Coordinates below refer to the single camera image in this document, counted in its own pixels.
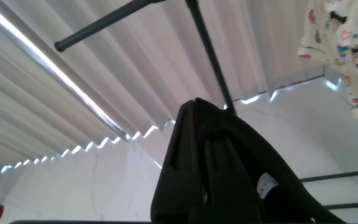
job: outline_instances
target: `clothing tag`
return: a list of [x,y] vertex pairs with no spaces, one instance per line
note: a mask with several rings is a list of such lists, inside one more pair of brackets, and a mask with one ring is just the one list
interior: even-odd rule
[[277,181],[268,173],[262,174],[258,180],[257,191],[260,198],[264,199],[268,192],[278,186]]

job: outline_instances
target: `cartoon print fabric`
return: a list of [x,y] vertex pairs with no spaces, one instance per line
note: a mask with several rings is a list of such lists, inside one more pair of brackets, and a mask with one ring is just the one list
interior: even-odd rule
[[310,0],[298,55],[340,74],[358,118],[358,0]]

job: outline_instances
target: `marble wall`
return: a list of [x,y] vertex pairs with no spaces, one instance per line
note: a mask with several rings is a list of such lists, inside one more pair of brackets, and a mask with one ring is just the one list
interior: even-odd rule
[[[262,94],[253,102],[236,102],[238,115],[300,178],[358,170],[358,120],[352,117],[342,88],[328,86],[319,78],[283,88],[273,101]],[[0,174],[0,203],[6,208],[1,223],[150,220],[150,203],[172,130],[168,123],[130,143],[108,141],[102,148],[92,146],[87,152],[8,169]],[[305,186],[324,205],[358,202],[358,178]],[[358,209],[334,212],[345,221],[358,222]]]

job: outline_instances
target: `hanging clothing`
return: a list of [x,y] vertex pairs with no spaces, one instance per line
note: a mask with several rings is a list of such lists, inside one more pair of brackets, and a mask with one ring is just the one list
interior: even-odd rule
[[298,55],[340,74],[358,118],[358,0],[310,0]]

